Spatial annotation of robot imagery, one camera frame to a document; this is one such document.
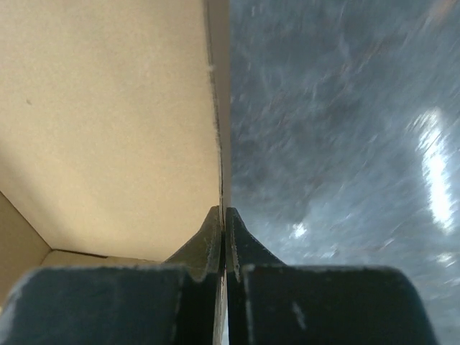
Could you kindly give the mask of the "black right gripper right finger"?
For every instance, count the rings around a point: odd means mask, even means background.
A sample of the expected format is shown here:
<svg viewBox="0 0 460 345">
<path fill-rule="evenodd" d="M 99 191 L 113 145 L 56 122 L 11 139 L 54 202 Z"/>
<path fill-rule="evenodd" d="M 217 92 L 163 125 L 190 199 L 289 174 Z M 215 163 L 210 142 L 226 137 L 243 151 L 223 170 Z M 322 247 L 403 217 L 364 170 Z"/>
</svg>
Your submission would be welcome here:
<svg viewBox="0 0 460 345">
<path fill-rule="evenodd" d="M 412 282 L 387 266 L 288 265 L 225 220 L 231 344 L 436 344 Z"/>
</svg>

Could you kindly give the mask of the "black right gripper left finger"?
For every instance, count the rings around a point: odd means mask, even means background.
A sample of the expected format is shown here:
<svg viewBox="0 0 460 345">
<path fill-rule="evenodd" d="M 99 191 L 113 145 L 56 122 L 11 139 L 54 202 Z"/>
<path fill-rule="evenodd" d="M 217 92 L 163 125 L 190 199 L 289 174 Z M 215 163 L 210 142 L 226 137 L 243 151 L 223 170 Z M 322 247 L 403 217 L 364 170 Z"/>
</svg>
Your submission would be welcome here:
<svg viewBox="0 0 460 345">
<path fill-rule="evenodd" d="M 220 344 L 221 214 L 162 264 L 44 267 L 1 313 L 3 344 Z"/>
</svg>

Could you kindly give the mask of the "brown cardboard box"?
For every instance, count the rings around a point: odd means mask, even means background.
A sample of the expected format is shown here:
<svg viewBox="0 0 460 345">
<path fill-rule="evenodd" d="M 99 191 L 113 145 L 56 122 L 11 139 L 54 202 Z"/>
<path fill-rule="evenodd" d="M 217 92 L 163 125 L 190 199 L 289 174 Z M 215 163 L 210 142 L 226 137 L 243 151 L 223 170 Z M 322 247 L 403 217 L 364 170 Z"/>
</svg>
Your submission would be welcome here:
<svg viewBox="0 0 460 345">
<path fill-rule="evenodd" d="M 1 3 L 1 313 L 28 273 L 159 265 L 229 196 L 227 1 Z"/>
</svg>

